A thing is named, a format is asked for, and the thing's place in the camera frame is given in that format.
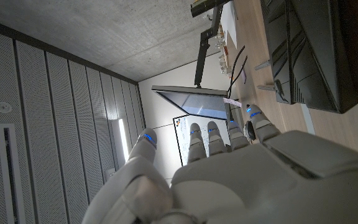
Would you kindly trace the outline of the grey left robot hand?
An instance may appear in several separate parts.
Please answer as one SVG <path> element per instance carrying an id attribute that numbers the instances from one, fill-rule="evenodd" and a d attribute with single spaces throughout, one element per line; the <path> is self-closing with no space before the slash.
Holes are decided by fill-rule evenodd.
<path id="1" fill-rule="evenodd" d="M 144 129 L 83 222 L 358 223 L 358 152 L 301 131 L 281 133 L 256 105 L 247 112 L 257 144 L 233 121 L 229 147 L 214 122 L 205 144 L 192 124 L 188 162 L 170 182 L 153 165 L 157 135 Z"/>

